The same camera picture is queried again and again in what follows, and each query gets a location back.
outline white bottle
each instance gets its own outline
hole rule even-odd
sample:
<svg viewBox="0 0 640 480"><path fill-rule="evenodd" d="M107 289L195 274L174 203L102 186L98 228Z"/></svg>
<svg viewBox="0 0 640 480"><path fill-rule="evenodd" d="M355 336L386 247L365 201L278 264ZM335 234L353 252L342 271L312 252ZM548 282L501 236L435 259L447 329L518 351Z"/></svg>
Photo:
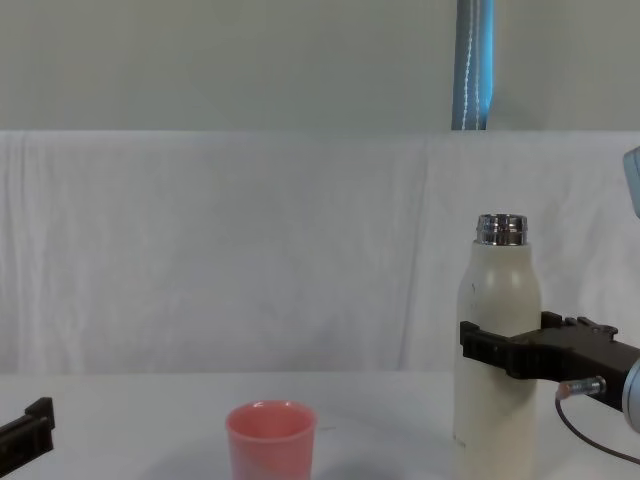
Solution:
<svg viewBox="0 0 640 480"><path fill-rule="evenodd" d="M540 328L540 288L527 244L527 219L482 215L458 292L455 362L455 480L531 480L535 380L462 356L459 324L514 336Z"/></svg>

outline pink cup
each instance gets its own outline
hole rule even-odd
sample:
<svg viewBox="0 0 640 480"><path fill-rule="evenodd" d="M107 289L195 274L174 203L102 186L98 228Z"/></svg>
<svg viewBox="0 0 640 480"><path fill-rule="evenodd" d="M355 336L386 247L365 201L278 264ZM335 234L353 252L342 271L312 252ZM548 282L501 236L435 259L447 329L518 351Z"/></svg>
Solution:
<svg viewBox="0 0 640 480"><path fill-rule="evenodd" d="M316 415L286 401L256 402L227 417L233 480L309 480Z"/></svg>

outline white cloth backdrop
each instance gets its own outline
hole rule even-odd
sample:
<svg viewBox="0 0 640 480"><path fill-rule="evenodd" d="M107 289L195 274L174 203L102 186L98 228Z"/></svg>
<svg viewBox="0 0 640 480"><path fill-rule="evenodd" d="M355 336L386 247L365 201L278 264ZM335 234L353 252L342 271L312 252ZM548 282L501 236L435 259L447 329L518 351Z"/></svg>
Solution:
<svg viewBox="0 0 640 480"><path fill-rule="evenodd" d="M640 344L640 134L0 134L0 370L447 369L476 216Z"/></svg>
<svg viewBox="0 0 640 480"><path fill-rule="evenodd" d="M2 143L3 370L397 367L423 138Z"/></svg>

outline white table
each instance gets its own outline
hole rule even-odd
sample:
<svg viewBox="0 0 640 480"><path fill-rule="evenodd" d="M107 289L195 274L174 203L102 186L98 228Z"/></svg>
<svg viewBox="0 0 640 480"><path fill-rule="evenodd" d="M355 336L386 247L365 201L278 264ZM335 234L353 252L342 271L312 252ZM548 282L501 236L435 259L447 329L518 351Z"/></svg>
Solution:
<svg viewBox="0 0 640 480"><path fill-rule="evenodd" d="M539 390L538 475L638 478L640 469L575 438ZM452 378L418 373L279 373L0 377L7 422L40 396L54 399L55 450L12 480L228 480L223 428L234 406L289 398L319 412L314 480L449 478ZM565 403L585 433L640 453L622 414L588 398Z"/></svg>

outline silver bottle neck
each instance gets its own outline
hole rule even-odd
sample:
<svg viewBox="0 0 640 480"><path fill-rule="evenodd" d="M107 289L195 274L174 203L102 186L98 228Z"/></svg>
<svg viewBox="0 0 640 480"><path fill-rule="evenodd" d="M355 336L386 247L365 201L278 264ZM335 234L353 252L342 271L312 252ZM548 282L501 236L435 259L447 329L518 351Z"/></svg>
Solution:
<svg viewBox="0 0 640 480"><path fill-rule="evenodd" d="M476 243L482 245L526 245L527 217L503 213L480 215L476 231Z"/></svg>

